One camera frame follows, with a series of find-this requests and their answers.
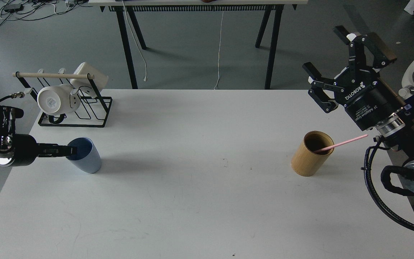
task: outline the straw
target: straw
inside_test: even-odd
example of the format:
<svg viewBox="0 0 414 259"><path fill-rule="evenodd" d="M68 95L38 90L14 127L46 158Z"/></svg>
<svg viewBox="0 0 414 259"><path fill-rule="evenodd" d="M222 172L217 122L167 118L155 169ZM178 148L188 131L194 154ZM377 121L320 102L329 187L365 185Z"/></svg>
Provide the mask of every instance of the straw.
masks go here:
<svg viewBox="0 0 414 259"><path fill-rule="evenodd" d="M344 144L347 144L347 143L350 143L350 142L352 142L352 141L356 141L356 140L359 140L359 139L363 139L363 138L365 138L365 137L368 137L368 134L365 134L365 135L362 135L362 136L359 136L359 137L357 137L357 138L353 138L353 139L350 139L350 140L347 140L347 141L343 141L343 142L341 142L341 143L334 144L334 145L332 145L332 146L327 146L327 147L324 147L323 149L319 149L319 150L314 151L314 153L319 153L319 152L322 152L322 151L327 151L327 150L333 149L333 148L335 148L335 147L337 147L337 146L342 146L342 145L344 145Z"/></svg>

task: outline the table leg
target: table leg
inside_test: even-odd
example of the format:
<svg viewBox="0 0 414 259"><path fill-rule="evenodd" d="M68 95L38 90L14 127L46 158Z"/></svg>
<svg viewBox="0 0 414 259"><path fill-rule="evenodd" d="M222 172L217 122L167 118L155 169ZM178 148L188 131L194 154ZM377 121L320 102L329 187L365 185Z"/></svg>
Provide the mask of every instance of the table leg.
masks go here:
<svg viewBox="0 0 414 259"><path fill-rule="evenodd" d="M255 48L259 49L263 35L265 34L266 25L268 24L269 15L271 14L271 5L266 6L264 11L263 20L261 21L260 31L258 31L257 41L255 43Z"/></svg>
<svg viewBox="0 0 414 259"><path fill-rule="evenodd" d="M143 50L146 49L145 40L143 39L142 31L140 30L140 26L138 25L137 17L135 17L135 12L132 8L128 8L128 13L130 16L130 20L132 21L133 28L135 29L135 34L137 35L138 42Z"/></svg>
<svg viewBox="0 0 414 259"><path fill-rule="evenodd" d="M125 61L127 62L127 69L129 70L130 83L132 89L138 89L137 79L135 77L135 69L133 67L132 52L130 51L129 38L127 35L127 29L125 28L124 12L116 12L118 18L119 31L122 39L122 46L124 47Z"/></svg>
<svg viewBox="0 0 414 259"><path fill-rule="evenodd" d="M271 89L272 70L274 69L274 59L276 57L277 38L279 37L279 28L281 27L281 17L284 5L276 5L276 14L274 16L274 26L272 28L271 48L269 50L268 69L266 71L265 89Z"/></svg>

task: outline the concrete floor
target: concrete floor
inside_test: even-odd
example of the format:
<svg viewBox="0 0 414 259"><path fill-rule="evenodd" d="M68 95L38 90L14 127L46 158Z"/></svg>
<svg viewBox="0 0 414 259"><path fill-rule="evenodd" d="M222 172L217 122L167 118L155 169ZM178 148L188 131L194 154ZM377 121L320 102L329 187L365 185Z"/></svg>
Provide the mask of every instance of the concrete floor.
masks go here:
<svg viewBox="0 0 414 259"><path fill-rule="evenodd" d="M301 68L311 61L325 77L334 77L347 65L347 47L332 32L336 25L349 31L375 31L398 56L381 73L390 86L401 88L401 78L414 60L414 17L403 9L407 0L309 0L297 10L286 5L276 51L271 88L308 89ZM57 4L58 12L64 2ZM30 18L53 12L48 5ZM211 89L217 82L217 52L221 12L136 13L148 50L148 81L133 48L139 88ZM225 12L222 31L219 89L262 89L271 40L271 14L262 47L254 43L263 12ZM87 61L110 76L108 88L130 88L115 13L98 7L82 8L40 21L7 21L0 27L0 97L23 89L12 72L71 73ZM25 110L18 133L28 133L39 109L36 103L9 100ZM298 108L291 111L298 113ZM0 190L10 169L0 167Z"/></svg>

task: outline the table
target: table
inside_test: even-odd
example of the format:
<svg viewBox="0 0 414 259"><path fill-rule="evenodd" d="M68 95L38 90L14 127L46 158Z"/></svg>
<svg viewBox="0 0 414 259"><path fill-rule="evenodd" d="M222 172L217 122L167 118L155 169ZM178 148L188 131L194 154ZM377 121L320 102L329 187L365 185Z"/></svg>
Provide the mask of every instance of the table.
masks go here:
<svg viewBox="0 0 414 259"><path fill-rule="evenodd" d="M1 259L414 258L414 232L363 182L376 132L335 149L313 177L290 167L308 131L362 134L342 109L325 114L304 90L102 94L114 99L105 128L33 126L39 142L91 138L103 164L96 174L65 158L13 168L0 193ZM378 151L375 183L387 164ZM377 189L414 223L405 197Z"/></svg>
<svg viewBox="0 0 414 259"><path fill-rule="evenodd" d="M294 9L298 4L307 4L308 0L217 0L210 3L204 3L201 0L128 0L125 1L132 25L137 35L140 46L145 50L146 43L143 39L140 26L138 25L135 12L186 12L186 11L232 11L232 10L264 10L263 20L258 31L258 37L255 47L259 48L269 16L272 10L276 10L271 36L271 46L268 58L268 67L266 69L265 89L271 88L271 78L274 68L274 59L276 57L277 40L279 37L279 28L281 24L282 10L285 4L292 4ZM125 26L124 8L122 1L115 0L89 0L89 5L100 6L102 12L105 6L109 10L116 12L119 31L124 48L125 60L127 63L130 82L132 89L137 89L137 79L135 77L135 69L133 66L132 53L130 49L127 29Z"/></svg>

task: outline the wooden cup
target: wooden cup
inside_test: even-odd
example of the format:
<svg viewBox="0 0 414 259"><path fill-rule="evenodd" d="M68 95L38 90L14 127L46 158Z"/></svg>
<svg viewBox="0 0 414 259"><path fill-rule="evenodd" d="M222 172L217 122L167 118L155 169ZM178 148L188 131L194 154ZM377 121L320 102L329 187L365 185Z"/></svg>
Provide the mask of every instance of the wooden cup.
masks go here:
<svg viewBox="0 0 414 259"><path fill-rule="evenodd" d="M333 145L329 135L320 131L310 131L304 135L298 150L292 158L293 170L304 177L313 176L321 165L332 154L333 149L314 153L314 151Z"/></svg>

